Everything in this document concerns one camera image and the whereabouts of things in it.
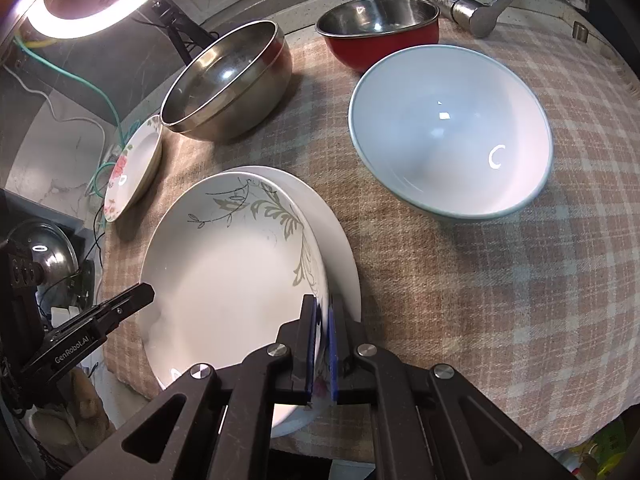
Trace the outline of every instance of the blue gripper pad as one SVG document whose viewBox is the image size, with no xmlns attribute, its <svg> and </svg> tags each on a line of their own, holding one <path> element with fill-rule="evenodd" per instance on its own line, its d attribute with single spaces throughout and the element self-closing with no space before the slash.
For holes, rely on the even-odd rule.
<svg viewBox="0 0 640 480">
<path fill-rule="evenodd" d="M 326 331 L 329 338 L 329 372 L 331 375 L 331 400 L 335 402 L 338 397 L 338 349 L 335 342 L 334 310 L 329 307 L 329 329 Z"/>
</svg>

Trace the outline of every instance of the plaid tablecloth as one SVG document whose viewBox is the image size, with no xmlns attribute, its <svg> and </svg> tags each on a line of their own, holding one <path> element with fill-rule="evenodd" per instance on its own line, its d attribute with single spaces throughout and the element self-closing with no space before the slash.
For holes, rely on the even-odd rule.
<svg viewBox="0 0 640 480">
<path fill-rule="evenodd" d="M 578 444 L 640 397 L 639 104 L 609 61 L 571 38 L 498 25 L 474 40 L 440 27 L 441 43 L 504 63 L 545 108 L 555 162 L 531 205 L 443 224 L 401 203 L 351 144 L 358 76 L 312 41 L 292 50 L 289 93 L 250 136 L 228 146 L 164 137 L 151 190 L 108 229 L 104 294 L 137 282 L 154 228 L 189 186 L 244 164 L 282 168 L 342 223 L 374 342 L 421 367 L 453 364 L 548 450 Z M 158 393 L 133 319 L 105 355 L 121 381 Z M 332 408 L 273 445 L 371 461 L 367 409 Z"/>
</svg>

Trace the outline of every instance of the leaf pattern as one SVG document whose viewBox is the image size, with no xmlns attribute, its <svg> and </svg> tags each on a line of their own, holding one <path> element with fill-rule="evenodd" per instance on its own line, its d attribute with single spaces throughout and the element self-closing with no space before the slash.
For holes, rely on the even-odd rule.
<svg viewBox="0 0 640 480">
<path fill-rule="evenodd" d="M 250 204 L 247 203 L 250 187 L 262 189 L 266 198 L 259 198 Z M 222 219 L 226 219 L 226 227 L 228 228 L 233 222 L 233 214 L 249 205 L 249 210 L 251 211 L 254 220 L 257 220 L 261 210 L 263 211 L 263 216 L 265 218 L 279 220 L 280 225 L 283 226 L 285 241 L 289 240 L 289 237 L 299 227 L 304 230 L 304 224 L 295 214 L 295 211 L 287 210 L 280 201 L 278 191 L 265 182 L 261 182 L 258 185 L 252 179 L 247 179 L 243 186 L 236 189 L 229 190 L 228 192 L 205 193 L 205 195 L 211 196 L 213 202 L 215 202 L 220 211 L 225 212 L 225 214 L 209 220 L 200 220 L 200 218 L 193 213 L 188 213 L 190 218 L 188 222 L 197 223 L 198 229 L 202 229 L 204 225 L 209 222 L 216 222 Z M 293 286 L 297 286 L 302 283 L 303 280 L 306 280 L 312 292 L 318 296 L 318 283 L 316 282 L 316 277 L 314 275 L 314 259 L 304 231 L 302 232 L 302 243 L 300 246 L 300 260 L 298 262 L 298 266 L 293 272 Z"/>
<path fill-rule="evenodd" d="M 235 212 L 240 211 L 241 209 L 244 209 L 246 207 L 246 204 L 244 203 L 232 202 L 231 200 L 221 200 L 219 198 L 214 198 L 213 202 L 218 204 L 219 208 L 222 209 L 222 211 Z"/>
</svg>

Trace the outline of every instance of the red bowl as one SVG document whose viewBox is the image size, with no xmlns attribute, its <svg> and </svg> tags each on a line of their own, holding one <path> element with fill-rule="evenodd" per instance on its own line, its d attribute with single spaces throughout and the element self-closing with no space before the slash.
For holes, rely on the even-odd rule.
<svg viewBox="0 0 640 480">
<path fill-rule="evenodd" d="M 324 13 L 316 31 L 357 72 L 398 50 L 438 43 L 440 9 L 427 0 L 353 0 Z"/>
</svg>

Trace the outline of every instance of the white ceramic bowl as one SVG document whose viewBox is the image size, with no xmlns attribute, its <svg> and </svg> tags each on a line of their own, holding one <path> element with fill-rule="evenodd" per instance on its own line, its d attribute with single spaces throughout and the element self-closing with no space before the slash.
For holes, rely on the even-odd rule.
<svg viewBox="0 0 640 480">
<path fill-rule="evenodd" d="M 349 129 L 385 187 L 445 218 L 514 212 L 551 169 L 551 129 L 533 92 L 504 65 L 458 46 L 415 46 L 376 63 L 353 91 Z"/>
<path fill-rule="evenodd" d="M 328 286 L 311 227 L 283 190 L 255 174 L 219 173 L 176 200 L 140 281 L 156 292 L 136 319 L 163 388 L 193 364 L 231 366 L 274 342 L 280 325 L 300 316 L 304 294 L 318 298 L 326 326 Z M 319 345 L 318 337 L 316 358 Z M 294 410 L 274 407 L 274 436 Z"/>
<path fill-rule="evenodd" d="M 162 158 L 162 123 L 149 117 L 131 136 L 120 154 L 104 195 L 104 218 L 115 222 L 142 197 L 153 182 Z"/>
</svg>

